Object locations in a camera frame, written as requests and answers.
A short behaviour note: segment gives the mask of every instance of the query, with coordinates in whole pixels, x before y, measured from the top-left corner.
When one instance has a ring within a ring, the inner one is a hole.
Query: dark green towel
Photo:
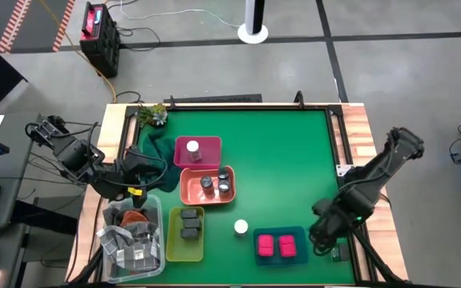
[[[143,154],[151,157],[162,158],[166,161],[168,168],[165,175],[159,181],[162,185],[158,188],[165,192],[171,192],[177,187],[179,176],[181,175],[181,168],[174,164],[174,149],[175,140],[170,138],[163,138],[166,127],[158,129],[149,129],[148,134],[142,142],[141,151]],[[150,160],[150,165],[160,169],[164,169],[164,163],[157,160]],[[141,178],[142,181],[148,183],[154,181],[159,174],[145,175]]]

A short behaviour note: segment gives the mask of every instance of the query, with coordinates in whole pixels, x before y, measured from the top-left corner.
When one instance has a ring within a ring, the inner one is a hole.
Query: clear plastic bin
[[[127,198],[125,200],[122,200],[120,202],[111,202],[108,207],[115,207],[117,209],[130,209],[133,207],[133,202],[131,198]],[[154,213],[154,215],[157,215],[157,224],[160,232],[159,236],[159,257],[160,257],[160,262],[159,262],[159,268],[156,270],[152,271],[147,271],[143,273],[136,273],[134,271],[129,271],[124,268],[121,268],[119,266],[116,266],[111,262],[111,260],[108,258],[108,254],[106,253],[105,250],[103,250],[103,273],[104,277],[106,278],[109,283],[122,283],[122,282],[128,282],[128,281],[133,281],[137,279],[143,279],[143,278],[148,278],[148,277],[153,277],[158,274],[160,274],[163,269],[165,269],[165,240],[164,240],[164,235],[165,231],[163,231],[163,219],[162,219],[162,211],[161,211],[161,202],[159,201],[159,198],[155,195],[147,195],[147,201],[143,204],[142,206],[143,209],[146,210],[156,210],[157,213]]]

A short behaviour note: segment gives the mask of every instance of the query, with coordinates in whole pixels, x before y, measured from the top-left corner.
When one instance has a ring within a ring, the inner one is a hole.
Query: red container
[[[236,179],[234,170],[230,166],[225,166],[225,170],[229,172],[230,190],[226,195],[220,195],[218,191],[218,169],[213,170],[190,170],[185,169],[181,172],[179,180],[179,197],[186,205],[210,205],[210,204],[225,204],[231,202],[236,197]],[[200,179],[204,176],[209,176],[213,179],[214,193],[205,194],[200,186]]]
[[[189,141],[198,142],[198,150],[202,159],[190,160],[190,152],[186,148]],[[175,139],[174,164],[190,170],[218,169],[222,163],[222,139],[218,136],[179,136]]]

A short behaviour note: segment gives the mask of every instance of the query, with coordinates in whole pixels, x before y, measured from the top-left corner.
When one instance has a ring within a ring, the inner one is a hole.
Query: green table surface
[[[144,128],[139,144],[146,134]],[[252,240],[257,228],[308,227],[316,217],[311,206],[338,190],[327,118],[322,110],[224,110],[169,113],[166,137],[219,136],[222,165],[235,171],[236,198],[226,205],[205,206],[204,257],[200,262],[167,262],[158,276],[126,284],[350,284],[350,262],[317,257],[307,239],[307,264],[255,265]],[[152,190],[162,202],[165,242],[172,207],[184,206],[178,187]],[[244,238],[234,223],[248,222]]]

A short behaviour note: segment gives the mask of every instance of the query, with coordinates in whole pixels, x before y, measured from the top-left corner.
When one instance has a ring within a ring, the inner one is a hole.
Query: orange striped tape
[[[69,2],[67,3],[67,7],[65,8],[65,13],[63,14],[62,21],[60,22],[60,27],[58,28],[56,38],[54,39],[54,44],[53,44],[54,52],[58,52],[60,50],[60,46],[62,45],[63,36],[65,36],[65,30],[67,29],[67,24],[69,24],[70,15],[72,14],[72,10],[74,9],[75,1],[76,0],[69,0]]]
[[[17,0],[15,4],[14,11],[12,11],[12,15],[6,24],[5,31],[3,31],[3,35],[1,36],[0,40],[0,52],[10,52],[12,49],[12,45],[14,44],[15,37],[21,29],[22,21],[24,21],[24,17],[30,8],[31,0]]]

